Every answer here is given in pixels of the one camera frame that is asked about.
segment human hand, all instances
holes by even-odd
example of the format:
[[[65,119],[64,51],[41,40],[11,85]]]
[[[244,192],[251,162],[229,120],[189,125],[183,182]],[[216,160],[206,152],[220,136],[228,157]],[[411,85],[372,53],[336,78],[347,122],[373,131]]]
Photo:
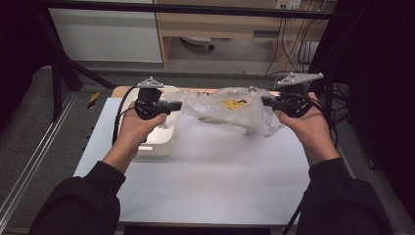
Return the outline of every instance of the human hand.
[[[134,102],[128,107],[128,109],[131,108],[134,108]],[[125,173],[132,159],[137,155],[138,147],[154,128],[165,121],[166,117],[166,114],[161,114],[152,119],[143,120],[138,117],[134,109],[125,112],[118,137],[103,162]]]
[[[308,93],[311,99],[317,99],[314,93]],[[330,138],[329,126],[323,114],[314,106],[302,117],[288,117],[284,112],[275,111],[281,123],[289,126],[315,164],[339,157]]]

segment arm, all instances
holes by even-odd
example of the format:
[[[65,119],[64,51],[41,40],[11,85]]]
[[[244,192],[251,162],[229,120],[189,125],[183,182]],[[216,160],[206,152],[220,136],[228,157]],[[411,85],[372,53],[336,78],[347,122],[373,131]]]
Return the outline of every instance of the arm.
[[[103,160],[85,177],[72,177],[57,186],[37,214],[29,234],[114,235],[119,219],[116,193],[125,180],[124,173],[138,147],[165,118],[159,115],[142,120],[134,110],[126,112],[119,136]]]
[[[298,234],[392,234],[391,225],[372,186],[348,174],[330,138],[323,115],[311,108],[303,117],[276,111],[310,154],[310,184],[301,206]]]

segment black sleeve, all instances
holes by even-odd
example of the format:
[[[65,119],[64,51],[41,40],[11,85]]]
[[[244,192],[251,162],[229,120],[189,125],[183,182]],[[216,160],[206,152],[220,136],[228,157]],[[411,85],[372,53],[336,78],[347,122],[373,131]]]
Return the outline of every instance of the black sleeve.
[[[372,185],[353,179],[342,159],[309,170],[297,234],[393,234]]]
[[[29,234],[115,234],[119,219],[116,193],[125,176],[97,162],[83,178],[64,180],[49,196]]]

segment white table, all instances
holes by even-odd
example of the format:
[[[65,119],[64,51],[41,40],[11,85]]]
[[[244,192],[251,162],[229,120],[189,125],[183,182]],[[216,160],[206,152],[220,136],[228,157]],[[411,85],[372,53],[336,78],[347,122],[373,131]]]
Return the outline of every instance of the white table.
[[[84,176],[111,148],[120,99],[109,98],[74,173]],[[117,196],[120,222],[169,225],[286,224],[308,185],[308,164],[294,132],[245,135],[231,126],[182,116],[172,153],[138,157]]]

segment transparent plastic bag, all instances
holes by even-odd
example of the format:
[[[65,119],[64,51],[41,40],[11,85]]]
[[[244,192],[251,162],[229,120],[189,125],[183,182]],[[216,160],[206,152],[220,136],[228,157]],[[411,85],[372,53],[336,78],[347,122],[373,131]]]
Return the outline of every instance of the transparent plastic bag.
[[[166,101],[181,101],[181,114],[214,124],[237,125],[246,133],[261,132],[271,136],[281,127],[272,108],[262,104],[261,97],[272,97],[264,89],[256,87],[229,87],[213,93],[181,90],[168,93]]]

